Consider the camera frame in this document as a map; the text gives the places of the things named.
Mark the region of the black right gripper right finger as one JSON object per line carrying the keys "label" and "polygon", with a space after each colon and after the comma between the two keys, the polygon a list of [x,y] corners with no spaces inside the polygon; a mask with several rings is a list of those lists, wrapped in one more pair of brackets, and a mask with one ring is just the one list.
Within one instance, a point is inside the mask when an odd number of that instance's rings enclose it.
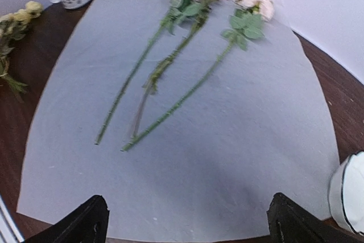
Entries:
{"label": "black right gripper right finger", "polygon": [[267,211],[267,219],[272,242],[360,242],[359,239],[326,225],[281,192],[274,195]]}

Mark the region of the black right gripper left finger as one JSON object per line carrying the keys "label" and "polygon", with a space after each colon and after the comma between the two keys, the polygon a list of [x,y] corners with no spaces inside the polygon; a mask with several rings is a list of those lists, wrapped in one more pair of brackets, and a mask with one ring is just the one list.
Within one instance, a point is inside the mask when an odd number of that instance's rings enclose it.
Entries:
{"label": "black right gripper left finger", "polygon": [[94,195],[46,230],[25,240],[27,243],[65,243],[106,241],[109,222],[107,203]]}

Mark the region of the white wrapping paper sheet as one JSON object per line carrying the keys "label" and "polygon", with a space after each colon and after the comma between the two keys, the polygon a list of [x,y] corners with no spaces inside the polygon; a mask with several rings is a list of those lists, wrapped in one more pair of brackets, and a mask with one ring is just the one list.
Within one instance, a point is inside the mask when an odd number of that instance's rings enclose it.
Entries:
{"label": "white wrapping paper sheet", "polygon": [[107,235],[148,242],[264,236],[281,192],[320,219],[339,165],[332,119],[301,43],[277,20],[224,57],[181,107],[129,151],[143,84],[189,26],[163,33],[108,110],[169,0],[94,0],[59,56],[28,135],[17,211],[54,224],[93,195]]}

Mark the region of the large yellow flower bunch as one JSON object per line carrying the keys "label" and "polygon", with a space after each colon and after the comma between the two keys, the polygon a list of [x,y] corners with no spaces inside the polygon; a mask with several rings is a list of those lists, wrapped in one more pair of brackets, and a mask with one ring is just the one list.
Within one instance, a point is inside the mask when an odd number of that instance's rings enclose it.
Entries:
{"label": "large yellow flower bunch", "polygon": [[7,83],[19,102],[23,102],[21,94],[26,92],[27,84],[17,81],[9,74],[9,54],[14,49],[11,44],[26,36],[31,21],[40,17],[42,11],[41,3],[29,1],[24,9],[1,16],[1,80]]}

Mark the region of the pink flower stem one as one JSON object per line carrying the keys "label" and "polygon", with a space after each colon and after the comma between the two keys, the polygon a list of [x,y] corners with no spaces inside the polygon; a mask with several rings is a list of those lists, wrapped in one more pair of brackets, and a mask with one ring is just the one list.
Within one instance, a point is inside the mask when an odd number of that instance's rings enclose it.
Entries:
{"label": "pink flower stem one", "polygon": [[226,48],[216,57],[213,65],[205,72],[193,87],[181,96],[166,112],[157,118],[148,128],[138,133],[135,138],[125,144],[121,151],[128,151],[139,143],[144,137],[156,129],[169,118],[182,104],[198,90],[208,77],[218,67],[224,57],[237,45],[241,50],[247,50],[248,40],[257,40],[263,37],[263,25],[274,16],[275,9],[271,0],[233,0],[237,7],[234,14],[229,16],[229,28],[221,32],[221,36],[228,41]]}

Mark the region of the dark pink flower stem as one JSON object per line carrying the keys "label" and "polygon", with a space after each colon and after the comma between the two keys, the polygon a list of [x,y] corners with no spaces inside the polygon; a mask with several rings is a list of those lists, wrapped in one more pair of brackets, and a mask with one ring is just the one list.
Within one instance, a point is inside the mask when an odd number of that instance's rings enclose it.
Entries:
{"label": "dark pink flower stem", "polygon": [[131,127],[131,138],[135,138],[138,134],[140,121],[142,119],[143,109],[148,96],[157,91],[157,83],[162,74],[167,70],[167,68],[173,63],[173,61],[178,57],[179,53],[188,45],[192,38],[198,33],[198,31],[204,26],[209,18],[210,5],[217,0],[201,0],[198,8],[187,8],[189,13],[193,13],[194,23],[191,26],[189,34],[184,38],[181,43],[175,48],[175,50],[168,55],[164,60],[160,61],[158,65],[151,72],[148,77],[145,87],[145,92],[142,100],[138,106],[138,110],[135,115],[134,123]]}

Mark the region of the pink flower stem two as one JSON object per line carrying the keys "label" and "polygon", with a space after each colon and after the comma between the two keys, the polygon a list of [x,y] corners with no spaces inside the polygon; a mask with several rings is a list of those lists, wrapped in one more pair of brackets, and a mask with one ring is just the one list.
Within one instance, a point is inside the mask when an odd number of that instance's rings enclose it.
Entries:
{"label": "pink flower stem two", "polygon": [[117,95],[113,101],[113,104],[112,104],[110,110],[108,111],[107,116],[102,124],[102,127],[96,137],[96,140],[95,140],[96,145],[99,145],[101,143],[102,138],[105,134],[105,131],[111,121],[111,118],[113,117],[118,104],[120,103],[123,95],[125,94],[127,87],[129,86],[133,77],[137,73],[138,69],[140,68],[140,66],[142,65],[144,60],[146,59],[147,55],[152,50],[153,46],[155,45],[155,43],[157,42],[157,40],[159,39],[159,37],[161,36],[163,31],[167,30],[170,34],[173,34],[175,26],[180,24],[180,22],[183,21],[182,17],[183,17],[184,10],[191,4],[198,3],[200,1],[201,0],[171,0],[167,13],[160,21],[158,30],[148,40],[146,48],[144,49],[141,56],[134,64],[132,70],[126,77],[126,80],[124,81],[119,92],[117,93]]}

